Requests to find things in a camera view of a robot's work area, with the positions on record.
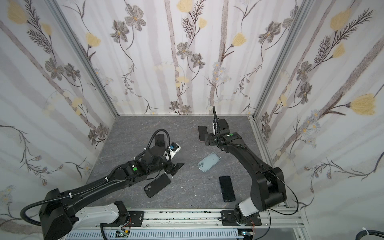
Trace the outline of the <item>purple-edged black phone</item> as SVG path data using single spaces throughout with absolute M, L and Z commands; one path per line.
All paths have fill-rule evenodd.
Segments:
M 204 142 L 206 134 L 208 134 L 207 126 L 198 126 L 199 141 Z

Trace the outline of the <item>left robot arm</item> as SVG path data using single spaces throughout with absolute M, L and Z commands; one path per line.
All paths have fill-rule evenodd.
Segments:
M 104 178 L 64 192 L 49 191 L 39 211 L 44 239 L 58 240 L 68 234 L 79 221 L 76 213 L 96 200 L 140 183 L 155 172 L 171 173 L 176 169 L 172 158 L 180 149 L 176 143 L 171 143 L 167 149 L 154 146 L 138 159 L 113 168 Z

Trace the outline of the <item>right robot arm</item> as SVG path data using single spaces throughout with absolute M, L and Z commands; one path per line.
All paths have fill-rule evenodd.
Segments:
M 258 158 L 238 133 L 231 132 L 225 119 L 215 117 L 213 130 L 206 145 L 217 146 L 232 154 L 251 177 L 250 196 L 236 207 L 242 217 L 263 212 L 287 200 L 284 174 L 280 168 L 273 168 Z

